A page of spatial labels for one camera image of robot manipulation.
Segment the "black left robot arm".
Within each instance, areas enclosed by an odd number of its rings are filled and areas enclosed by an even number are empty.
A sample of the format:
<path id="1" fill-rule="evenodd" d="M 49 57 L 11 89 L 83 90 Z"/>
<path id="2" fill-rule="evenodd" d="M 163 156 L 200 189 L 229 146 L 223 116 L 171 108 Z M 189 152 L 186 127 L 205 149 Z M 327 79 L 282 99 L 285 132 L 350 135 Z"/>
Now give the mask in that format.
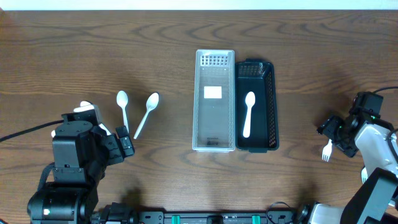
<path id="1" fill-rule="evenodd" d="M 89 121 L 66 121 L 55 130 L 52 146 L 54 162 L 27 205 L 30 221 L 90 223 L 106 168 L 135 153 L 129 131 L 121 126 L 107 135 Z"/>

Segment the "white plastic fork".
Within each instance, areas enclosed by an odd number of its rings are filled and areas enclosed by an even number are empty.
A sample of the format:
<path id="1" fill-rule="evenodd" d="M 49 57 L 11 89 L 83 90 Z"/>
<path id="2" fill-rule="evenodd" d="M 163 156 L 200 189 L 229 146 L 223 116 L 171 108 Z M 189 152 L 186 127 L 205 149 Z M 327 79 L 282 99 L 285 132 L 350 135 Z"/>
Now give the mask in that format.
<path id="1" fill-rule="evenodd" d="M 322 160 L 328 162 L 333 150 L 333 142 L 331 139 L 328 140 L 327 145 L 322 150 Z"/>
<path id="2" fill-rule="evenodd" d="M 362 181 L 362 183 L 364 184 L 365 181 L 367 181 L 367 179 L 368 179 L 368 172 L 367 172 L 367 169 L 365 167 L 363 167 L 362 170 L 361 170 L 361 181 Z"/>

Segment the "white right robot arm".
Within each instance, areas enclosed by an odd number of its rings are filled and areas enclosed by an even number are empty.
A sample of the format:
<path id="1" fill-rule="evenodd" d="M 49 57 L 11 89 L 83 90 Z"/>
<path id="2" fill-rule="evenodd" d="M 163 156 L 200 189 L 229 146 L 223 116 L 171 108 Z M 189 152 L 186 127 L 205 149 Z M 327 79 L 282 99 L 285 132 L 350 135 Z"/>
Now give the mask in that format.
<path id="1" fill-rule="evenodd" d="M 364 161 L 360 189 L 345 207 L 316 203 L 305 218 L 307 223 L 397 223 L 386 213 L 397 206 L 397 130 L 373 115 L 357 114 L 348 120 L 331 118 L 319 133 L 329 138 L 325 146 L 343 152 L 358 150 Z"/>

